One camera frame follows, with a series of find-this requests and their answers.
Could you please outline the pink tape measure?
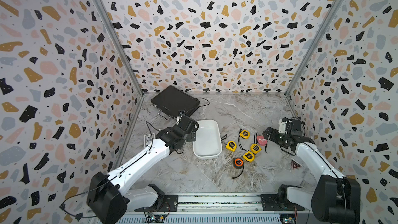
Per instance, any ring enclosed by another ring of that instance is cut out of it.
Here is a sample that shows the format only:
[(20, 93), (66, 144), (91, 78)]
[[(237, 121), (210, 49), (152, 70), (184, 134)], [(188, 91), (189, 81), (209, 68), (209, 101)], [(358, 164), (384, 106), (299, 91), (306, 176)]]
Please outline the pink tape measure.
[(259, 147), (263, 147), (264, 151), (267, 152), (268, 140), (264, 136), (255, 133), (254, 143), (257, 144)]

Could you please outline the yellow 2m tape measure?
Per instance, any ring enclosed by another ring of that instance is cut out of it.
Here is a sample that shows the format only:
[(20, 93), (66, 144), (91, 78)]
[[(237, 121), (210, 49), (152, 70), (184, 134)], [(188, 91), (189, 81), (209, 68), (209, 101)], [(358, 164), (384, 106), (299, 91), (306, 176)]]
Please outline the yellow 2m tape measure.
[(247, 130), (245, 130), (245, 129), (240, 129), (240, 131), (239, 131), (239, 136), (240, 136), (242, 139), (248, 139), (248, 138), (250, 137), (250, 133), (249, 133), (249, 131), (247, 131)]

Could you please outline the yellow 3m tape measure large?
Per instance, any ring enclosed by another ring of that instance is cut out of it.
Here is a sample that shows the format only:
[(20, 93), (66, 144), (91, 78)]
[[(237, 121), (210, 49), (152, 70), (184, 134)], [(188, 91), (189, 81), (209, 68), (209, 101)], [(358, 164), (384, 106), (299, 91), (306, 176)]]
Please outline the yellow 3m tape measure large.
[(236, 143), (234, 141), (227, 141), (228, 135), (225, 134), (223, 137), (221, 137), (221, 143), (225, 146), (225, 148), (231, 152), (236, 151)]

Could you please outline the black orange tape measure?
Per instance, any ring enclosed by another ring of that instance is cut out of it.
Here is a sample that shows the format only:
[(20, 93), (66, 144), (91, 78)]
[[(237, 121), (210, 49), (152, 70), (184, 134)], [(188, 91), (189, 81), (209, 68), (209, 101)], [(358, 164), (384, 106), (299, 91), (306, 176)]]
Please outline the black orange tape measure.
[(240, 170), (240, 173), (238, 175), (236, 175), (236, 176), (233, 176), (232, 179), (239, 178), (242, 175), (243, 171), (244, 171), (244, 160), (242, 158), (234, 158), (233, 167), (236, 170)]

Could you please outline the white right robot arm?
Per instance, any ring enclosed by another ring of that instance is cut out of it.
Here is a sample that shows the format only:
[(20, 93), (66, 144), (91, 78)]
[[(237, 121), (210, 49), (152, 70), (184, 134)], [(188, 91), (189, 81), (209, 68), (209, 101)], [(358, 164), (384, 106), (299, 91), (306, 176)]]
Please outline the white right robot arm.
[(317, 185), (314, 191), (299, 186), (281, 185), (274, 203), (281, 209), (303, 207), (320, 222), (357, 224), (360, 221), (361, 187), (355, 179), (346, 177), (306, 137), (302, 122), (283, 118), (279, 128), (268, 127), (263, 136), (280, 149), (299, 157), (309, 168)]

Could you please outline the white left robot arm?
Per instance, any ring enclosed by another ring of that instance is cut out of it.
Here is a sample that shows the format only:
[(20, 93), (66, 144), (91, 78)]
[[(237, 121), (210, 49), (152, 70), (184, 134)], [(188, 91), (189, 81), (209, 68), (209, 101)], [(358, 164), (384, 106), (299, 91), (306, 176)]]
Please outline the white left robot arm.
[(87, 205), (103, 224), (115, 224), (127, 210), (157, 211), (162, 209), (164, 192), (154, 184), (128, 191), (149, 169), (187, 142), (194, 142), (199, 123), (188, 116), (181, 116), (172, 127), (158, 132), (141, 152), (120, 167), (103, 174), (95, 174), (90, 182)]

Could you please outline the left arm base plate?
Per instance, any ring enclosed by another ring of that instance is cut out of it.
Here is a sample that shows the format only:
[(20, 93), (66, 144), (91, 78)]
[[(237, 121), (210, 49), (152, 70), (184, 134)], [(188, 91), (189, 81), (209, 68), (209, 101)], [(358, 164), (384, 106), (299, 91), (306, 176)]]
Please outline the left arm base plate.
[(179, 195), (176, 194), (166, 195), (155, 184), (150, 184), (148, 186), (156, 192), (156, 199), (154, 203), (147, 208), (148, 211), (176, 212), (178, 210)]

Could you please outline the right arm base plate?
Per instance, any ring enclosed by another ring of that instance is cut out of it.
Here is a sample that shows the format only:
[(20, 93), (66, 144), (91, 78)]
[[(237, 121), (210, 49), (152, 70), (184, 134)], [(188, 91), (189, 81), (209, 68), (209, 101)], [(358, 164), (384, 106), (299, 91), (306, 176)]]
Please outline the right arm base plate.
[(263, 211), (303, 211), (304, 207), (292, 203), (287, 198), (287, 188), (292, 187), (292, 185), (282, 184), (277, 193), (272, 194), (261, 194), (261, 204)]

